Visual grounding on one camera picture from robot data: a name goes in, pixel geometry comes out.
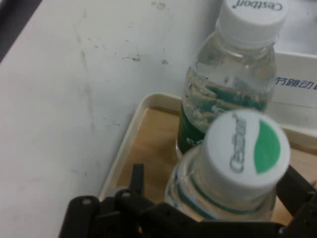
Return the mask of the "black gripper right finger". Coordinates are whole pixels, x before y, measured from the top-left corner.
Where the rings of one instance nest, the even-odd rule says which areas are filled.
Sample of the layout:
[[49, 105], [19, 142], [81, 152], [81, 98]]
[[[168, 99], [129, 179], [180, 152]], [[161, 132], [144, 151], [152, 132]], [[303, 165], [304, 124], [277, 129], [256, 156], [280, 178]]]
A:
[[278, 182], [276, 195], [292, 215], [280, 238], [317, 237], [317, 190], [292, 166]]

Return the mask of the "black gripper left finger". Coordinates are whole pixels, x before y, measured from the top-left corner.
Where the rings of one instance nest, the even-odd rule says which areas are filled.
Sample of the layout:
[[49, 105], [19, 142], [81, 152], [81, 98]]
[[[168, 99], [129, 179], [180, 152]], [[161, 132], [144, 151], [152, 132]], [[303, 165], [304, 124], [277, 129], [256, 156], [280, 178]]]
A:
[[100, 201], [73, 198], [67, 207], [61, 238], [190, 238], [197, 222], [165, 202], [144, 197], [144, 166], [134, 164], [130, 184]]

